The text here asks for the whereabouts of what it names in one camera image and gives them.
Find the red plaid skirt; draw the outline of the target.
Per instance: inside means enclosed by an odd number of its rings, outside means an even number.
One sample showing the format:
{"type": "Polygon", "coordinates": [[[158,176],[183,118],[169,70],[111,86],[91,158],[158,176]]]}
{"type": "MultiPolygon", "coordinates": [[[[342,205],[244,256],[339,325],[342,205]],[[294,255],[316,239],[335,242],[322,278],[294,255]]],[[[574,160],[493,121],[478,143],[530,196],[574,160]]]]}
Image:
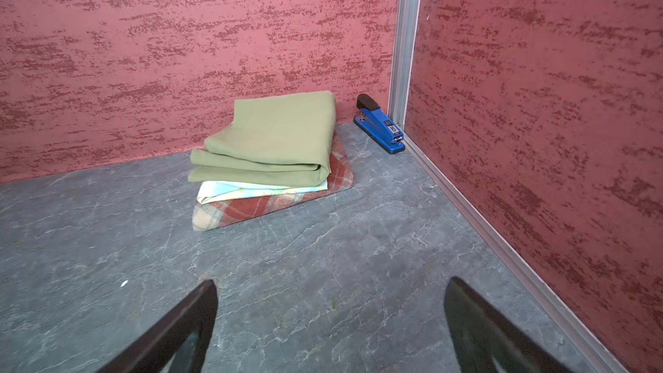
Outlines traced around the red plaid skirt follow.
{"type": "Polygon", "coordinates": [[[327,189],[318,192],[279,194],[196,205],[193,209],[193,229],[215,230],[352,188],[355,183],[354,174],[338,133],[333,137],[331,174],[326,182],[327,189]]]}

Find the floral pastel skirt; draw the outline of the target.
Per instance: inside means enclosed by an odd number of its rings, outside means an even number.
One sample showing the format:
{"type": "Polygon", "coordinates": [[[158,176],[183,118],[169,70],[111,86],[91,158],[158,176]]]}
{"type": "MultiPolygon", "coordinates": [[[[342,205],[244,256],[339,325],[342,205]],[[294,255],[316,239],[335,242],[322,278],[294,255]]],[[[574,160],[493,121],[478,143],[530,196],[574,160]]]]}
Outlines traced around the floral pastel skirt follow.
{"type": "Polygon", "coordinates": [[[328,190],[328,183],[324,181],[318,186],[269,186],[245,182],[230,181],[204,181],[197,194],[197,202],[201,205],[226,200],[241,200],[262,196],[277,196],[284,194],[314,193],[328,190]]]}

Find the olive green skirt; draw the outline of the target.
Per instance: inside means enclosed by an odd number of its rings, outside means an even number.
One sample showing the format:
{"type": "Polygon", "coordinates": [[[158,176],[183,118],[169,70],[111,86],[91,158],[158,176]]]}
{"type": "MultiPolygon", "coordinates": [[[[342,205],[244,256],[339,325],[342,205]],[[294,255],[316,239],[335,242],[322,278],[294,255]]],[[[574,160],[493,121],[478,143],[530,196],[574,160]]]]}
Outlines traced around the olive green skirt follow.
{"type": "Polygon", "coordinates": [[[329,91],[239,99],[231,124],[191,152],[188,181],[319,186],[331,173],[335,126],[329,91]]]}

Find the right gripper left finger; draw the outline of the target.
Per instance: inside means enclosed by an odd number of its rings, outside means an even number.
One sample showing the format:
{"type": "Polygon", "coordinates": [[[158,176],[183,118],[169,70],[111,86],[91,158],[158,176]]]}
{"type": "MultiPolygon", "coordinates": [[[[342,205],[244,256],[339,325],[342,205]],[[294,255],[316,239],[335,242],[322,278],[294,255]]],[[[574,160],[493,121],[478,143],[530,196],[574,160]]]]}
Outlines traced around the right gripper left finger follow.
{"type": "Polygon", "coordinates": [[[218,305],[216,284],[212,280],[203,281],[100,371],[202,371],[218,305]]]}

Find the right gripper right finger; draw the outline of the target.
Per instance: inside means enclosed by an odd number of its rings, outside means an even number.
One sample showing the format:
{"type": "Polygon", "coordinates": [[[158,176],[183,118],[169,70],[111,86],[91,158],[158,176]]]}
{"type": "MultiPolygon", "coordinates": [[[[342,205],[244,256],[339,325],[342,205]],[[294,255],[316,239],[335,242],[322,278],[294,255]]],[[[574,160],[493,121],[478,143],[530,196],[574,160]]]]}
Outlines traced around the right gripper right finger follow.
{"type": "Polygon", "coordinates": [[[444,309],[463,372],[569,371],[457,276],[445,289],[444,309]]]}

